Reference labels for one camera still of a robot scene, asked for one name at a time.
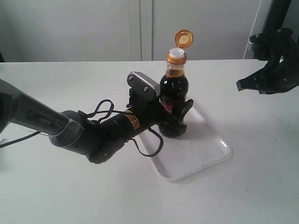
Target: soy sauce bottle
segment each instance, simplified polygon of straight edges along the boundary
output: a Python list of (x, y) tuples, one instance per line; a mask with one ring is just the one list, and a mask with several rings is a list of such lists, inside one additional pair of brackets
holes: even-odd
[[(172, 48), (166, 58), (166, 73), (160, 81), (160, 102), (169, 113), (176, 111), (186, 101), (189, 83), (185, 77), (184, 65), (187, 56), (184, 51), (193, 42), (193, 34), (188, 30), (180, 30), (174, 37), (176, 48)], [(178, 137), (167, 128), (159, 126), (160, 132), (169, 138)]]

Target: plastic tray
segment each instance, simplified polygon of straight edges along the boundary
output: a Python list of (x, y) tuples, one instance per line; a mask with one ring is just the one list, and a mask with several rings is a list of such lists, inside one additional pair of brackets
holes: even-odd
[[(150, 157), (157, 174), (167, 181), (176, 181), (227, 160), (232, 149), (227, 142), (209, 126), (193, 107), (184, 119), (187, 131), (175, 139), (163, 137), (161, 152)], [(159, 139), (150, 132), (137, 138), (141, 150), (149, 154), (156, 151)]]

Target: cabinet door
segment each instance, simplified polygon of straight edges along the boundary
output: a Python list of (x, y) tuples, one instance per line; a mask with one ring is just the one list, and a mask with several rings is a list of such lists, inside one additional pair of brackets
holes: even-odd
[(190, 60), (242, 59), (261, 0), (153, 0), (152, 56), (165, 60), (180, 29), (194, 34)]
[(9, 0), (0, 7), (15, 37), (1, 46), (9, 61), (18, 61), (9, 45), (27, 62), (141, 58), (138, 0)]

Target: open bottle cap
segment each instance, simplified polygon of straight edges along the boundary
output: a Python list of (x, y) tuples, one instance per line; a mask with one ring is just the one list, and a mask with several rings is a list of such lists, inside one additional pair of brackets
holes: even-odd
[(193, 34), (186, 29), (182, 29), (174, 36), (174, 42), (178, 48), (186, 49), (193, 43)]

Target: white table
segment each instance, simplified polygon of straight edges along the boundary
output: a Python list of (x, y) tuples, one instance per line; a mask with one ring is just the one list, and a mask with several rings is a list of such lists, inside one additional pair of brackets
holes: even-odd
[[(238, 92), (235, 85), (263, 65), (256, 60), (186, 65), (189, 96), (232, 147), (231, 159), (165, 182), (132, 142), (95, 165), (39, 135), (0, 150), (0, 222), (297, 223), (299, 88), (266, 96)], [(104, 98), (125, 108), (131, 70), (159, 81), (165, 62), (7, 63), (0, 64), (0, 78), (57, 111), (92, 112)], [(1, 138), (27, 134), (11, 124)]]

